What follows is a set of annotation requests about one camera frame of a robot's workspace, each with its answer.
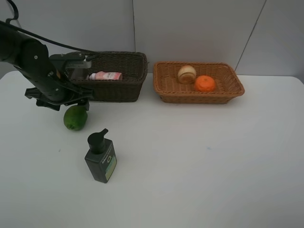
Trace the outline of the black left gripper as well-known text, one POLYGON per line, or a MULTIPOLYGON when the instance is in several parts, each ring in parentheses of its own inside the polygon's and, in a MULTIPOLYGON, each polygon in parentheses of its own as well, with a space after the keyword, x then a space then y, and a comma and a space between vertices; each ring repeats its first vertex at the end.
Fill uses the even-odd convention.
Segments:
POLYGON ((89 111, 93 90, 73 84, 65 69, 56 69, 49 57, 18 57, 14 67, 35 86, 25 96, 35 98, 36 106, 59 111, 61 105, 77 104, 89 111))

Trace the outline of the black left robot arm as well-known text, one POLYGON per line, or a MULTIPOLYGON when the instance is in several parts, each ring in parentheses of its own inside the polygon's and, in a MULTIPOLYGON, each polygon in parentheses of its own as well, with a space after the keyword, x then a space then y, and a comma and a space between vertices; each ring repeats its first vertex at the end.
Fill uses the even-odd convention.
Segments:
POLYGON ((13 65, 32 85, 25 91, 36 105, 58 111, 62 105, 77 104, 89 109, 91 89, 73 84, 66 70, 89 68, 83 53, 49 55, 47 46, 21 34, 18 28, 0 23, 0 60, 13 65))

